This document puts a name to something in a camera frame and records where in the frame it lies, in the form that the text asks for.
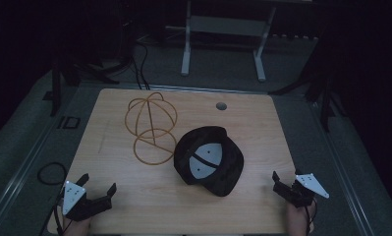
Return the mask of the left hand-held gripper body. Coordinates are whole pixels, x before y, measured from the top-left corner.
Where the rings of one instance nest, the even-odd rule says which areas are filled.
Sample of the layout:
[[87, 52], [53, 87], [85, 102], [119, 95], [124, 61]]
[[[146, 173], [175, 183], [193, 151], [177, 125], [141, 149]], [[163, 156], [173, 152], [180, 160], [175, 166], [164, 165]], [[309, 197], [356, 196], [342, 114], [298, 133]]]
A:
[[86, 196], [86, 188], [76, 183], [67, 181], [64, 190], [62, 213], [74, 221], [82, 221], [112, 208], [112, 198], [106, 195], [89, 200]]

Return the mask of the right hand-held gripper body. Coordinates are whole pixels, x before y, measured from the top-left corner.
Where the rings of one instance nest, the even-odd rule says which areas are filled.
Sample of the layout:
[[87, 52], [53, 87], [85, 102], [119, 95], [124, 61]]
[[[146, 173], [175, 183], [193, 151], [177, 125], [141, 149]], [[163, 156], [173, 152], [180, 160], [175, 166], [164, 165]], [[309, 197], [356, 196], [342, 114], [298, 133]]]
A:
[[280, 188], [280, 196], [295, 207], [310, 206], [315, 195], [325, 199], [330, 197], [312, 173], [297, 175], [291, 186], [281, 183]]

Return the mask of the black baseball cap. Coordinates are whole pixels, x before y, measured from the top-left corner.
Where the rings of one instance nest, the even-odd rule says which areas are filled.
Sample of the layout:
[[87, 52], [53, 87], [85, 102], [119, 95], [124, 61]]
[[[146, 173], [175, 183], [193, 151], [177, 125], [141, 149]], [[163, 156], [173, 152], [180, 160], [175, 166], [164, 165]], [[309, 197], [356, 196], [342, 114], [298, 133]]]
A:
[[219, 126], [187, 132], [174, 150], [174, 167], [187, 185], [201, 185], [218, 197], [228, 196], [244, 169], [244, 155]]

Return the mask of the gold wire hat stand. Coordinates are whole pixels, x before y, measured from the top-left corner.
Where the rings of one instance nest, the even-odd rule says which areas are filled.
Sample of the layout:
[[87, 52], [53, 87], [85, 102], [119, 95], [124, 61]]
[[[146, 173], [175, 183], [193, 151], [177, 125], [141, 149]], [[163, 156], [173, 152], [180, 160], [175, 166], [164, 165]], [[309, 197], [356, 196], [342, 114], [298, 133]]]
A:
[[146, 165], [161, 165], [173, 157], [177, 139], [173, 130], [178, 112], [161, 92], [130, 101], [124, 124], [133, 136], [135, 158]]

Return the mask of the person's right hand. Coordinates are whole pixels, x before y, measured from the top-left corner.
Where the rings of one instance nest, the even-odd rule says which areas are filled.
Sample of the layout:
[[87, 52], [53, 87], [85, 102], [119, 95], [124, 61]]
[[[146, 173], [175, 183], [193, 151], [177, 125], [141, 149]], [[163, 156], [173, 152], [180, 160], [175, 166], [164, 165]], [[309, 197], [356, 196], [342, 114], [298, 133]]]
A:
[[314, 229], [313, 219], [316, 214], [315, 202], [307, 207], [286, 205], [286, 230], [289, 236], [308, 236]]

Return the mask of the person's left hand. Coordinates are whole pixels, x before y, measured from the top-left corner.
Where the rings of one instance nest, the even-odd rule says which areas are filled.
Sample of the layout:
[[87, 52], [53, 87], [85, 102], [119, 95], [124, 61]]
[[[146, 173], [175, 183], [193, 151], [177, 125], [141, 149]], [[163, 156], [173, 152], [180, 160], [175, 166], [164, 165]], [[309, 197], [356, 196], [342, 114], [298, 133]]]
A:
[[87, 236], [91, 222], [91, 217], [82, 221], [72, 221], [71, 219], [64, 217], [63, 236]]

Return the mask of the black tripod stand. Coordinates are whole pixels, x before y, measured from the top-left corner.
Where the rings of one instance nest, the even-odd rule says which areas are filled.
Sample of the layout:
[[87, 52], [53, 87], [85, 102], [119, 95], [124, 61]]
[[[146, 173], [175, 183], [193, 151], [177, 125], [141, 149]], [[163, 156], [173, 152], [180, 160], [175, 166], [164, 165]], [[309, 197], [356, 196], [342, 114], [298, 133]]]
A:
[[62, 104], [61, 77], [69, 86], [77, 87], [85, 71], [97, 81], [118, 85], [108, 77], [132, 62], [135, 45], [132, 21], [115, 17], [94, 20], [70, 21], [53, 35], [52, 91], [47, 95], [52, 101], [51, 116]]
[[328, 132], [331, 91], [345, 58], [345, 39], [337, 33], [330, 35], [326, 32], [319, 38], [298, 79], [283, 88], [270, 91], [269, 94], [282, 95], [309, 84], [305, 99], [308, 102], [316, 102], [322, 97], [319, 121]]

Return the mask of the black rectangular floor bracket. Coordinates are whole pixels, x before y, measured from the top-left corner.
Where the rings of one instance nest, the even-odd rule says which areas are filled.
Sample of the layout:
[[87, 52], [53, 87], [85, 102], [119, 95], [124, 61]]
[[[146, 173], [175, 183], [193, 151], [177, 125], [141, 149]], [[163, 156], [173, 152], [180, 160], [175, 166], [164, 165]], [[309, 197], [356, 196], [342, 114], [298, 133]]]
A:
[[78, 129], [80, 124], [81, 124], [81, 119], [79, 117], [63, 116], [60, 119], [57, 128], [58, 129]]

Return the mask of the white metal desk frame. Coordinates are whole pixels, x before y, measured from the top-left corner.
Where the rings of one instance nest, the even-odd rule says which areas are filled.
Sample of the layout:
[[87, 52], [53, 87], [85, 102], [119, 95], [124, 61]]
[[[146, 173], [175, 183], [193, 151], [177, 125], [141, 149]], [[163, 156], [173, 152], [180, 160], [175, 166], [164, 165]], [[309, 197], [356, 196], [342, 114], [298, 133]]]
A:
[[191, 33], [207, 32], [242, 36], [254, 36], [260, 39], [258, 47], [252, 52], [253, 62], [256, 69], [257, 79], [260, 82], [266, 80], [262, 62], [262, 53], [269, 37], [271, 25], [276, 13], [276, 8], [271, 7], [267, 19], [264, 21], [240, 20], [231, 18], [209, 17], [194, 15], [192, 13], [192, 0], [187, 0], [185, 46], [181, 66], [181, 75], [187, 76], [191, 65]]

